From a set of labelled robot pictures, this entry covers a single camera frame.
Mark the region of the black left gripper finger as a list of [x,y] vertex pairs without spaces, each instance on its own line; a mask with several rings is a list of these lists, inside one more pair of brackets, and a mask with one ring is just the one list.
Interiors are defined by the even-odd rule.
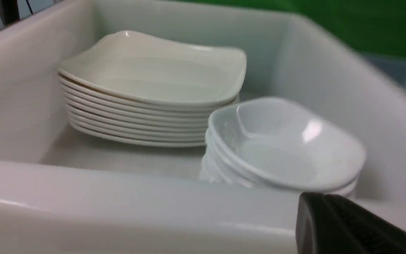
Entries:
[[406,231],[334,194],[300,194],[295,242],[299,254],[406,254]]

